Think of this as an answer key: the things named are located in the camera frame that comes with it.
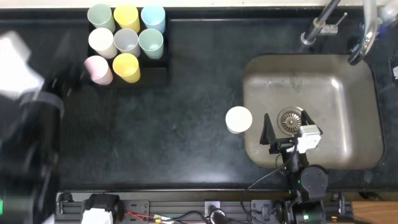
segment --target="sink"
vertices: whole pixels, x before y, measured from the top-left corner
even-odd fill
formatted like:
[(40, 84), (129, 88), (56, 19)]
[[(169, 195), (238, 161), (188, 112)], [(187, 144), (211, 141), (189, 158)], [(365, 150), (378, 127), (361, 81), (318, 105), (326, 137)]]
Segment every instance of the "sink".
[(277, 138), (293, 134), (305, 110), (323, 131), (310, 164), (328, 169), (374, 167), (384, 152), (373, 73), (366, 62), (352, 66), (348, 55), (263, 55), (245, 69), (244, 106), (252, 126), (244, 133), (248, 156), (274, 167), (277, 155), (259, 144), (264, 115)]

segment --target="black tray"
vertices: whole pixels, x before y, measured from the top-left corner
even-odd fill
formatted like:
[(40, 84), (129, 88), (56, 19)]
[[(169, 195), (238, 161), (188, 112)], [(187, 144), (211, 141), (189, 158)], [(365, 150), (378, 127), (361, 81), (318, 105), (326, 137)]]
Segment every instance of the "black tray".
[[(138, 9), (138, 14), (140, 18), (140, 31), (138, 32), (138, 35), (147, 27), (141, 20), (141, 10)], [(113, 35), (121, 29), (119, 24), (115, 21), (116, 25), (116, 30), (113, 32)], [(163, 56), (160, 59), (150, 59), (145, 52), (141, 49), (141, 54), (138, 56), (138, 63), (139, 63), (139, 68), (141, 72), (141, 77), (136, 83), (128, 83), (124, 81), (119, 75), (117, 75), (113, 68), (112, 68), (112, 63), (113, 59), (106, 59), (108, 62), (109, 67), (111, 68), (112, 74), (113, 74), (113, 81), (106, 86), (106, 88), (142, 88), (142, 87), (162, 87), (162, 86), (167, 86), (169, 84), (169, 40), (167, 38), (167, 30), (169, 26), (169, 20), (166, 15), (166, 30), (163, 33), (163, 45), (164, 45), (164, 51), (163, 51)], [(89, 25), (89, 33), (95, 29), (95, 26), (90, 23)], [(99, 55), (95, 50), (93, 50), (90, 46), (88, 46), (87, 50), (87, 56), (93, 56), (93, 55)]]

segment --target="yellow cup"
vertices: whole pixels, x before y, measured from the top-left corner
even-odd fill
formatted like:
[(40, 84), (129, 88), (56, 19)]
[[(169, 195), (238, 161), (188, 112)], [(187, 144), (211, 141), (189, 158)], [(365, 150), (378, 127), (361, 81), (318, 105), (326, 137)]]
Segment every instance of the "yellow cup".
[(139, 16), (138, 10), (131, 4), (123, 4), (118, 6), (113, 12), (114, 19), (122, 29), (132, 29), (139, 32)]
[(119, 54), (114, 60), (112, 64), (113, 70), (116, 74), (118, 74), (124, 81), (128, 83), (135, 83), (141, 77), (141, 73), (139, 71), (138, 60), (136, 56), (123, 53)]

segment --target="wooden floor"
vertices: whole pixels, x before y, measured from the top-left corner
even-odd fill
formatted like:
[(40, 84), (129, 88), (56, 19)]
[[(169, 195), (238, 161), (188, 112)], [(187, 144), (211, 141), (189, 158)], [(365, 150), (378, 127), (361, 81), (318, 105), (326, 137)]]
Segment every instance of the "wooden floor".
[(398, 202), (353, 202), (356, 220), (372, 224), (398, 223)]

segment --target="white wall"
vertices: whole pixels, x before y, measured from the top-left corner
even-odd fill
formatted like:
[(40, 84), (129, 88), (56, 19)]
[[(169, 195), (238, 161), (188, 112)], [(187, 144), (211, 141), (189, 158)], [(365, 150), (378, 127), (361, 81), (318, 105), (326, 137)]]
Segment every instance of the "white wall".
[[(385, 5), (389, 1), (376, 0), (378, 5)], [(94, 4), (105, 3), (117, 6), (122, 3), (135, 4), (143, 7), (158, 4), (164, 7), (220, 7), (220, 6), (325, 6), (329, 0), (0, 0), (0, 8), (29, 8), (29, 7), (90, 7)], [(362, 0), (342, 0), (339, 6), (360, 6)]]

